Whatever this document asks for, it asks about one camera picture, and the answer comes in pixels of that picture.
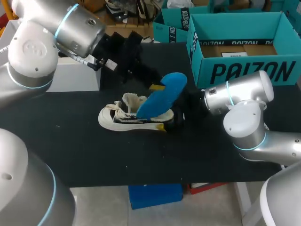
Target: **red object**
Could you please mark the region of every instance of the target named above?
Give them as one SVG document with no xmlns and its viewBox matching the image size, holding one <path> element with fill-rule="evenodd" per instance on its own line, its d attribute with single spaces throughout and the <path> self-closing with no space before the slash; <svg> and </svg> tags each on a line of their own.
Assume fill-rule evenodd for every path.
<svg viewBox="0 0 301 226">
<path fill-rule="evenodd" d="M 225 185 L 225 184 L 227 184 L 227 183 L 209 183 L 207 185 L 203 185 L 203 186 L 196 187 L 196 188 L 191 188 L 190 185 L 188 185 L 188 189 L 189 189 L 191 194 L 197 194 L 197 193 L 207 191 L 207 190 L 210 190 L 212 188 L 219 187 L 219 186 L 222 186 L 222 185 Z"/>
<path fill-rule="evenodd" d="M 8 24 L 8 17 L 6 16 L 6 14 L 3 14 L 0 17 L 0 28 L 5 27 Z"/>
</svg>

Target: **black mat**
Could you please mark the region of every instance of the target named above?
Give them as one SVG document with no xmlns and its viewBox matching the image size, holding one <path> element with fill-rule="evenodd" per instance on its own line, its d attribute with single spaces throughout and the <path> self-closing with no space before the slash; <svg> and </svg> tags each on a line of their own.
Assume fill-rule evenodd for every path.
<svg viewBox="0 0 301 226">
<path fill-rule="evenodd" d="M 162 74 L 192 75 L 185 44 L 145 44 L 143 60 Z M 46 93 L 0 113 L 0 128 L 18 135 L 68 186 L 234 182 L 268 179 L 277 164 L 243 160 L 225 135 L 222 117 L 208 117 L 180 134 L 114 132 L 97 117 L 124 92 L 146 94 L 139 83 L 101 92 Z M 275 87 L 265 122 L 273 130 L 301 132 L 297 86 Z"/>
</svg>

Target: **shoe upper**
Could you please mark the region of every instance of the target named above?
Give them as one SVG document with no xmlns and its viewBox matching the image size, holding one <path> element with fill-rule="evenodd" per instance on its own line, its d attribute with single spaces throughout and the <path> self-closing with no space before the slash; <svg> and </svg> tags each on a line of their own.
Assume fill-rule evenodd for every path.
<svg viewBox="0 0 301 226">
<path fill-rule="evenodd" d="M 122 101 L 115 101 L 115 104 L 109 104 L 106 108 L 110 109 L 111 117 L 116 123 L 154 123 L 167 122 L 174 118 L 174 112 L 169 109 L 162 115 L 150 119 L 137 118 L 137 111 L 141 104 L 147 100 L 146 97 L 139 97 L 134 93 L 125 93 Z"/>
</svg>

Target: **teal cardboard box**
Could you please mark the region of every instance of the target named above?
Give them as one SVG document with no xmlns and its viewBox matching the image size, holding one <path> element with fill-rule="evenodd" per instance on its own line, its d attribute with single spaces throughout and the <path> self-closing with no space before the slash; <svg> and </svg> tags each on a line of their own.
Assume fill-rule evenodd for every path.
<svg viewBox="0 0 301 226">
<path fill-rule="evenodd" d="M 219 57 L 204 57 L 201 45 L 203 49 L 210 45 L 250 50 L 269 47 L 275 54 L 231 53 L 226 57 L 220 53 Z M 265 70 L 273 85 L 294 85 L 301 74 L 301 40 L 280 12 L 192 15 L 187 51 L 194 81 L 200 89 L 258 70 Z"/>
<path fill-rule="evenodd" d="M 299 0 L 286 0 L 282 11 L 298 34 L 301 34 L 301 2 Z"/>
<path fill-rule="evenodd" d="M 165 25 L 188 31 L 191 14 L 213 12 L 213 0 L 195 0 L 192 2 L 205 5 L 191 8 L 167 8 L 167 0 L 164 0 L 161 10 Z"/>
<path fill-rule="evenodd" d="M 154 38 L 159 42 L 187 42 L 188 31 L 164 25 L 160 13 L 153 22 Z"/>
<path fill-rule="evenodd" d="M 283 9 L 285 0 L 271 0 L 270 12 L 280 12 Z"/>
</svg>

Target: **blue insole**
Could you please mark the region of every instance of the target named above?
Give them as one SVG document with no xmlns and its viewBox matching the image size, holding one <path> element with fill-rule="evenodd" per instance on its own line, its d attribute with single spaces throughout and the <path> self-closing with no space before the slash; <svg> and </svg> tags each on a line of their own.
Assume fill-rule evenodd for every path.
<svg viewBox="0 0 301 226">
<path fill-rule="evenodd" d="M 164 76 L 161 83 L 165 89 L 154 91 L 147 98 L 137 111 L 138 118 L 150 119 L 167 112 L 186 86 L 187 77 L 183 73 L 170 73 Z"/>
</svg>

